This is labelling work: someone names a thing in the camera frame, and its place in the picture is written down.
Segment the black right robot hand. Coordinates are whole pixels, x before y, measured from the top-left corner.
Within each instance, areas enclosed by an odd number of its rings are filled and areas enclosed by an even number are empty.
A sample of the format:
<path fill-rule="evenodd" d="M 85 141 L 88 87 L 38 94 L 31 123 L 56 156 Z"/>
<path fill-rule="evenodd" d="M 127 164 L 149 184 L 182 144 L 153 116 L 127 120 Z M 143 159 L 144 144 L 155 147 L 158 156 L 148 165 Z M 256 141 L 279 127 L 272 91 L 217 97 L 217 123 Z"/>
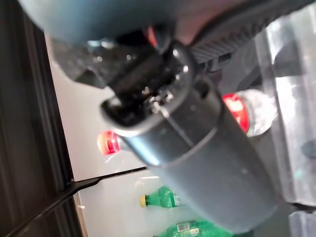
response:
<path fill-rule="evenodd" d="M 234 50 L 308 0 L 22 0 L 44 32 L 76 50 L 114 97 L 104 120 L 195 211 L 234 233 L 265 222 L 279 200 L 258 154 L 199 63 Z M 149 53 L 106 80 L 92 42 Z"/>

